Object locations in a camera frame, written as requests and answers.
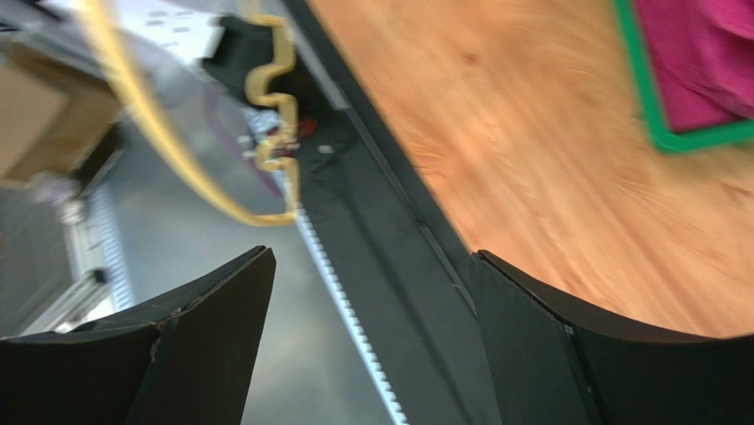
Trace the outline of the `pink trousers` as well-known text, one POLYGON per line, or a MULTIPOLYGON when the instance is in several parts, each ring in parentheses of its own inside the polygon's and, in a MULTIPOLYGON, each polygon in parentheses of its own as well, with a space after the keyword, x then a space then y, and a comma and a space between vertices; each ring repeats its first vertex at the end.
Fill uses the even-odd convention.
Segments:
POLYGON ((636 1, 670 128, 753 117, 751 1, 636 1))

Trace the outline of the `cream yellow hanger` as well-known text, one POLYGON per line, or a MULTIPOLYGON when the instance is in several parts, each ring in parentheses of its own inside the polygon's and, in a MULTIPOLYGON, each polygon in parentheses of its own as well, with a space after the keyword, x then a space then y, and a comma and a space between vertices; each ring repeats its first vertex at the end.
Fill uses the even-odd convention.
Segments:
POLYGON ((281 117, 278 131, 258 143, 255 164, 262 171, 283 172, 288 195, 284 212, 258 215, 230 197, 204 171, 182 141, 148 82, 137 70, 127 43, 119 36, 118 25, 107 3, 79 1, 75 16, 119 101, 134 113, 137 127, 152 148, 197 195, 225 215, 250 226, 277 227, 295 222, 300 201, 299 165, 296 159, 283 157, 279 152, 296 140, 298 106, 293 96, 269 89, 274 78, 291 72, 296 65, 294 35, 283 17, 250 11, 246 18, 250 24, 271 29, 273 60, 247 74, 243 80, 243 92, 252 104, 271 107, 281 117))

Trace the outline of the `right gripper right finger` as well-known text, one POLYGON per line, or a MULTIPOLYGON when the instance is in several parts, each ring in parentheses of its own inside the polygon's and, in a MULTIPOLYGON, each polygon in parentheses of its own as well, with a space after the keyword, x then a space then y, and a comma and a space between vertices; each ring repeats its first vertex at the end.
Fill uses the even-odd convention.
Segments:
POLYGON ((488 251, 470 291, 505 424, 750 424, 753 338, 610 312, 488 251))

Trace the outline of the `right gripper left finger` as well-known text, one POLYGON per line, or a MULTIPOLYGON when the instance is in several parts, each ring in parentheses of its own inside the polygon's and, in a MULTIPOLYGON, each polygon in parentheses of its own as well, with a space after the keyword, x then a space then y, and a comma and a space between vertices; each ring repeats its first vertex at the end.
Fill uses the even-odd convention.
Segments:
POLYGON ((2 423, 239 423, 275 268, 258 246, 67 333, 4 339, 2 423))

